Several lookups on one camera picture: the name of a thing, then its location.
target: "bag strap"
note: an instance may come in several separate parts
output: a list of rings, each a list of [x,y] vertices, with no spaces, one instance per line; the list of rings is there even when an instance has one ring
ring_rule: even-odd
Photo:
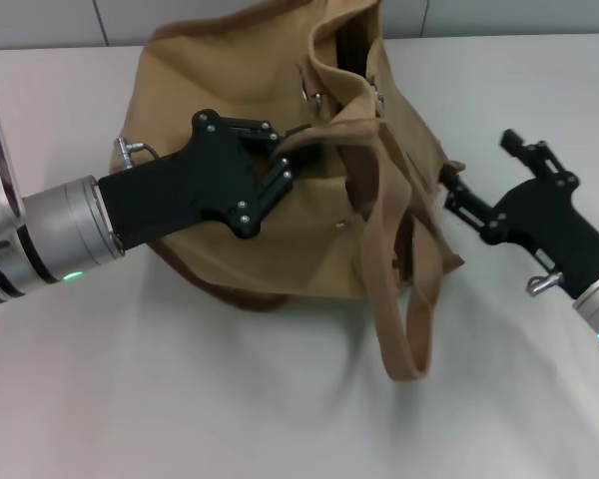
[[[378,158],[377,167],[377,200],[361,240],[361,275],[388,376],[415,379],[424,376],[430,364],[432,316],[443,279],[441,253],[428,229],[412,217],[412,289],[404,330],[392,262],[411,189],[403,187],[403,176],[388,159]]]
[[[432,314],[443,280],[442,255],[434,235],[415,215],[411,216],[412,289],[404,330],[397,304],[398,277],[393,258],[397,232],[410,207],[413,189],[390,160],[385,144],[377,143],[381,123],[368,119],[309,128],[289,137],[274,156],[311,143],[362,146],[370,151],[365,160],[376,165],[376,170],[367,178],[376,183],[373,195],[376,200],[361,238],[359,270],[388,375],[395,380],[415,379],[426,374],[430,363]]]

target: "metal buckle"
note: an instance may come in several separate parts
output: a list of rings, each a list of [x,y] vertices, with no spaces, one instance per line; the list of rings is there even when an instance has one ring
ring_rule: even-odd
[[[301,79],[301,97],[303,98],[303,100],[305,102],[308,103],[308,105],[310,106],[310,108],[315,112],[315,113],[319,113],[321,111],[321,93],[315,93],[313,95],[308,95],[308,93],[306,92],[306,80],[303,77],[302,71],[299,70],[299,77]]]
[[[383,96],[383,93],[380,93],[379,90],[377,90],[377,86],[374,84],[370,84],[372,85],[372,88],[375,89],[375,95],[377,96],[377,100],[379,101],[379,105],[381,106],[381,110],[384,111],[386,109],[386,100]]]

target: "white tabletop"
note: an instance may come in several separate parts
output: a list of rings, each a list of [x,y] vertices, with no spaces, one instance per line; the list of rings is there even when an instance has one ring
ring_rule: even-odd
[[[402,91],[494,203],[546,140],[599,229],[599,36],[391,41]],[[0,52],[24,195],[103,176],[139,48]],[[445,215],[448,278],[422,382],[385,376],[362,303],[226,306],[139,247],[0,306],[0,478],[599,477],[599,347],[538,265]]]

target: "tan canvas bag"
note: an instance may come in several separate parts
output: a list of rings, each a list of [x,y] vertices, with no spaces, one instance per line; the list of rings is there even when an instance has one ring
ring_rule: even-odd
[[[442,278],[461,259],[435,220],[448,159],[393,82],[379,3],[270,0],[160,28],[140,58],[122,134],[165,155],[187,142],[203,109],[281,132],[312,124],[274,158],[315,142],[323,158],[296,174],[256,238],[206,222],[152,248],[241,307],[269,309],[289,295],[367,296],[386,370],[404,380],[427,372]],[[254,161],[265,172],[271,159]],[[396,297],[406,284],[404,325]]]

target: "brown leather trim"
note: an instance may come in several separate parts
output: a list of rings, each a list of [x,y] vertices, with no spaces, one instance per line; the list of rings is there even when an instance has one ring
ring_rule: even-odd
[[[172,267],[181,277],[192,285],[197,286],[199,289],[204,290],[220,301],[228,302],[240,309],[259,312],[270,311],[281,306],[291,298],[287,294],[252,292],[246,291],[245,289],[210,284],[194,274],[182,260],[161,241],[152,242],[149,244],[149,247],[163,259],[166,264]]]
[[[157,29],[153,35],[151,35],[149,42],[180,36],[198,37],[201,35],[213,35],[219,32],[228,32],[250,27],[257,23],[269,20],[272,17],[282,15],[283,13],[307,5],[311,1],[312,0],[269,0],[222,18],[194,21],[185,20],[182,22],[169,23]]]

